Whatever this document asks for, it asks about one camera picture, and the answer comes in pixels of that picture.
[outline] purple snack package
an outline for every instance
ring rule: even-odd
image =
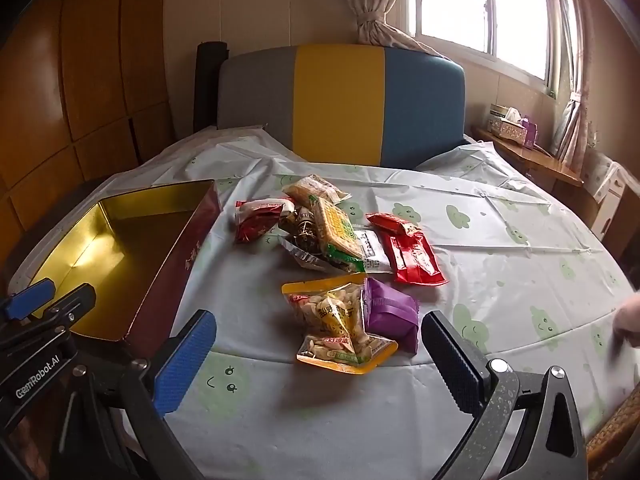
[[[364,300],[366,330],[397,341],[401,350],[417,353],[420,304],[411,296],[369,277],[365,280]]]

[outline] red snack package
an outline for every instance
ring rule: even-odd
[[[419,227],[388,213],[368,214],[367,220],[379,228],[386,256],[396,268],[396,281],[429,286],[448,283]]]
[[[278,223],[280,215],[295,209],[290,198],[266,198],[250,202],[236,202],[236,241],[252,242]]]

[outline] metal screw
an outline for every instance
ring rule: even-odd
[[[131,366],[136,370],[144,370],[148,366],[148,363],[146,359],[133,359]]]
[[[497,372],[499,374],[506,372],[509,369],[507,361],[503,361],[502,359],[492,359],[489,363],[489,366],[491,366],[491,369],[494,372]]]
[[[86,366],[84,365],[75,366],[71,373],[76,377],[82,377],[86,373]]]
[[[552,366],[551,374],[557,379],[564,379],[564,370],[559,366]]]

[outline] headboard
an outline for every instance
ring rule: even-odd
[[[200,45],[196,65],[197,129],[212,123],[210,116],[206,124],[198,119],[202,106],[208,114],[215,106],[216,93],[203,96],[207,76],[198,73],[199,66],[210,69],[207,45]],[[217,76],[215,70],[208,78]],[[401,48],[286,46],[242,54],[220,66],[217,126],[263,124],[313,162],[414,168],[463,142],[464,114],[462,67]]]

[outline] blue gripper pad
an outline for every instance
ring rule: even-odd
[[[154,380],[154,406],[160,416],[174,412],[216,340],[216,318],[202,311]]]
[[[432,311],[422,320],[422,342],[456,401],[458,409],[478,416],[484,410],[484,384],[490,376],[478,357],[465,352],[465,340],[440,311]]]
[[[4,314],[8,320],[24,319],[53,300],[55,295],[56,285],[49,278],[44,278],[10,297],[4,306]]]

